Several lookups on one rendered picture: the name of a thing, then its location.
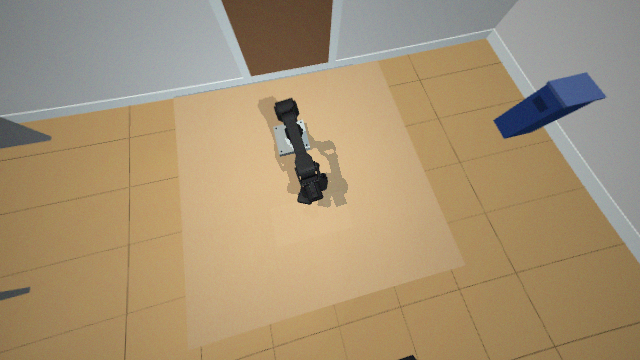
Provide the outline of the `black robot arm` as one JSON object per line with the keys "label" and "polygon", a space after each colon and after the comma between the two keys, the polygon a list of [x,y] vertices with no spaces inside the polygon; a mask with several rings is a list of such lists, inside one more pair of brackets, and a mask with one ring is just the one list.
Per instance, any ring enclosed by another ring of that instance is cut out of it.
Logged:
{"label": "black robot arm", "polygon": [[[323,198],[322,191],[327,189],[328,177],[320,173],[318,164],[306,152],[302,135],[303,129],[297,124],[299,110],[296,101],[292,98],[275,103],[274,107],[279,121],[284,123],[287,139],[293,146],[295,158],[295,172],[299,183],[304,186],[309,202],[315,202]],[[317,175],[315,173],[317,172]],[[301,179],[300,180],[300,177]]]}

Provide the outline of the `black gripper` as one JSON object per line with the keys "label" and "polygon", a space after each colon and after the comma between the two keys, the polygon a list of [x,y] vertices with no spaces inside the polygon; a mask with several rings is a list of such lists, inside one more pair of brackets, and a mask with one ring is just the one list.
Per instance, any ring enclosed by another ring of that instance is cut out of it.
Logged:
{"label": "black gripper", "polygon": [[300,193],[298,194],[298,198],[297,198],[298,203],[303,203],[303,204],[308,204],[311,205],[312,202],[309,202],[305,188],[301,187],[300,189]]}

